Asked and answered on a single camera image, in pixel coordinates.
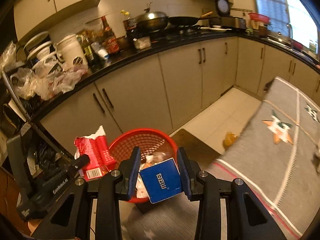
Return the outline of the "red snack bag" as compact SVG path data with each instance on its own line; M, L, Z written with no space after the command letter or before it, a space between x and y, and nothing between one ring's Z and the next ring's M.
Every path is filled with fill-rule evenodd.
M86 181L102 178L108 172L114 170L117 161L110 154L106 133L102 125L94 134L77 137L74 145L77 148L75 159L84 154L89 157L89 163L80 172L80 175Z

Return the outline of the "white and blue carton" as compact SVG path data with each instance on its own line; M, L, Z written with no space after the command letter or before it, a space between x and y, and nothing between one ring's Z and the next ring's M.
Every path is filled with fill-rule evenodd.
M180 173L173 158L144 168L139 175L152 204L162 202L182 192Z

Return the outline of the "lower kitchen cabinets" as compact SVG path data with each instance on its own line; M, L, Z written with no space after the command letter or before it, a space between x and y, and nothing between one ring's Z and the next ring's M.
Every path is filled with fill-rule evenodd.
M319 74L271 45L228 37L165 50L126 64L57 98L40 121L69 153L74 139L103 126L108 141L135 128L170 132L233 86L263 95L279 76L319 102Z

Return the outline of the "round kitchen scale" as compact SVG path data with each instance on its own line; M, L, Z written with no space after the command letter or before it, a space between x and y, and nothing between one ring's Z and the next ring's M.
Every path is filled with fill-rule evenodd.
M219 16L229 16L230 15L230 4L228 0L216 0L216 10Z

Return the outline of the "red plastic basket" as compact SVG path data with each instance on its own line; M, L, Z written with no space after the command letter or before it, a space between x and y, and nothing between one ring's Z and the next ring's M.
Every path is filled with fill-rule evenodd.
M116 185L118 199L131 203L149 201L139 172L170 158L177 163L177 150L173 139L156 129L133 129L118 137L109 147L110 154L117 161L115 169L122 176Z

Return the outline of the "grey star tablecloth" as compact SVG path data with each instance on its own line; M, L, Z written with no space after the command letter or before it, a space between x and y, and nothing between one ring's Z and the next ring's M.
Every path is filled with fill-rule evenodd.
M262 100L231 89L180 131L218 153L188 155L216 178L241 178L286 239L319 239L319 107L301 90L279 77Z

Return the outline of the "pile of plastic bags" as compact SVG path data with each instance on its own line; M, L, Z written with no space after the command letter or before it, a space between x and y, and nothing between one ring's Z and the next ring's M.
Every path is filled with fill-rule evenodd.
M86 64L37 63L31 69L20 68L11 75L10 81L18 97L29 100L37 95L47 101L59 93L73 90L87 73Z

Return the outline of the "white electric kettle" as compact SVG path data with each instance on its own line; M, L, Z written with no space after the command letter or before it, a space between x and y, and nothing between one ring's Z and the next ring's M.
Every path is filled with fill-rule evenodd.
M70 67L73 67L74 65L88 66L81 46L83 41L84 37L82 35L71 34L67 35L59 42L54 43L54 48L59 60L67 63Z

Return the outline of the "brown sauce bottle red label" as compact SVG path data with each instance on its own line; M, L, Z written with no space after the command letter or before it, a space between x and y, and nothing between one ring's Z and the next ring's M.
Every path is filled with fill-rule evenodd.
M109 26L105 16L101 17L103 23L103 35L104 35L104 46L106 47L109 54L116 54L119 52L119 45L117 43L116 36Z

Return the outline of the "black countertop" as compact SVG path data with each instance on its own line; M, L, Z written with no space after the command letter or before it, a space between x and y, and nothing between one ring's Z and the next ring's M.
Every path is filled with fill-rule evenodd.
M107 75L108 73L111 73L121 67L126 66L127 64L136 62L138 60L141 60L145 57L178 48L181 46L186 46L189 44L202 42L202 41L208 41L208 40L215 40L215 39L221 39L221 38L229 38L229 37L240 37L240 38L246 38L249 40L253 40L256 42L260 42L263 44L266 44L268 46L272 46L276 49L279 49L280 51L283 51L294 58L298 59L299 61L302 61L304 64L307 64L312 70L314 70L316 73L319 73L319 68L312 62L300 57L296 51L281 47L279 45L276 45L272 42L269 42L266 38L259 38L257 35L247 35L246 33L235 33L232 31L227 31L225 33L207 33L207 34L200 34L200 35L193 35L193 36L187 36L183 38L176 38L170 41L166 41L163 44L159 44L154 47L150 47L147 49L144 49L142 51L132 52L129 51L128 55L125 57L119 57L116 59L112 59L111 64L107 67L103 67L92 74L86 74L84 75L81 80L75 85L75 88L71 90L70 92L67 92L65 94L59 93L56 96L54 96L52 99L48 101L44 101L39 105L39 107L35 110L35 112L31 115L31 121L32 122L38 122L42 118L44 118L48 113L50 113L55 107L57 107L59 104L64 102L67 98L78 92L79 90L83 89L87 85L93 83L97 79Z

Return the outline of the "steel pot with lid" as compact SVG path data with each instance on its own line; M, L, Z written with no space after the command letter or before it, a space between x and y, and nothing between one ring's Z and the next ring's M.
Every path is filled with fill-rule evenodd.
M151 4L152 2L148 2L144 13L135 17L136 27L147 32L165 29L168 25L168 16L161 11L151 11Z

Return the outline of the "red colander bowl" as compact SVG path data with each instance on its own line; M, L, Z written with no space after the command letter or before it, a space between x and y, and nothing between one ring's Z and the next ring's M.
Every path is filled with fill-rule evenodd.
M264 24L269 24L270 23L270 18L268 16L262 15L262 14L257 14L255 12L250 12L249 17L251 20L255 22L261 22Z

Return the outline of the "sink faucet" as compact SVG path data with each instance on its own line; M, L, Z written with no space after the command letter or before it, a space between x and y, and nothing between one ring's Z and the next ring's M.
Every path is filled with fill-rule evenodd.
M292 29L292 25L291 25L291 23L290 22L288 22L287 24L286 24L286 26L287 26L287 28L288 28L288 37L289 37L289 39L290 40L293 40L293 29Z

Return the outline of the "upper wall cabinets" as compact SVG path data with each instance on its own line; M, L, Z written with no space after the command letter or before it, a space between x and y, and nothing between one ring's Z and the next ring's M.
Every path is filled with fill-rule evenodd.
M18 41L47 31L59 22L95 8L100 0L16 0L14 23Z

